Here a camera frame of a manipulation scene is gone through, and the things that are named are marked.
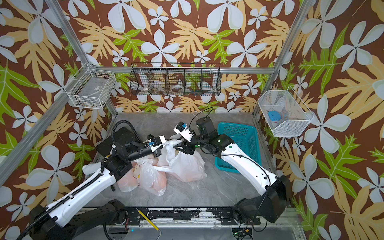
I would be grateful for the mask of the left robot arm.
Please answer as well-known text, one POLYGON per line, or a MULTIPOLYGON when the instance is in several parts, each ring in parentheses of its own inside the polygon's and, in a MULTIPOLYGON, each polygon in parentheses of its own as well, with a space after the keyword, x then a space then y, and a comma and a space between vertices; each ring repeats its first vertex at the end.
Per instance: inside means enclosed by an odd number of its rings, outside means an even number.
POLYGON ((125 176, 134 160, 160 154, 166 143, 164 136, 152 135, 144 142, 129 121, 118 121, 111 136, 100 144, 109 154, 97 163, 96 171, 58 201, 35 207, 30 224, 18 239, 29 236, 33 240, 71 240, 94 227, 118 220, 126 209, 118 200, 83 214, 79 214, 79 210, 125 176))

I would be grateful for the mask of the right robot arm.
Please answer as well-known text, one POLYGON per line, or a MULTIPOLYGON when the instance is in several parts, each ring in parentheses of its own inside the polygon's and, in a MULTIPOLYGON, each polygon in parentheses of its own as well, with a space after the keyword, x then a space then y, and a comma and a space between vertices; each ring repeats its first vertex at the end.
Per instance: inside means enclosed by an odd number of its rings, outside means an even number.
POLYGON ((256 216, 275 223, 293 195, 289 178, 285 175, 279 177, 253 161, 233 139, 218 134, 209 117, 198 119, 197 127, 199 132, 196 134, 186 123, 179 122, 174 132, 181 135, 183 141, 174 148, 188 155, 193 155, 196 148, 203 148, 232 165, 253 185, 259 196, 242 199, 233 207, 238 223, 256 216))

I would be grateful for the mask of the white printed plastic bag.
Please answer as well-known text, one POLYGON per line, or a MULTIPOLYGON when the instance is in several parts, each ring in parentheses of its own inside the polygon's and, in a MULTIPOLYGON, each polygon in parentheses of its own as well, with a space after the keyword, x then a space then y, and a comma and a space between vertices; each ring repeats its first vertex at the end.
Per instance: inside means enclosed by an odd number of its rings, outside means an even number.
MULTIPOLYGON (((120 180, 117 181, 117 185, 121 192, 131 192, 139 185, 138 179, 134 177, 134 170, 138 162, 132 161, 131 163, 133 165, 133 168, 129 170, 120 180)), ((82 167, 82 172, 90 178, 100 168, 101 162, 94 164, 91 163, 88 165, 84 165, 82 167)))

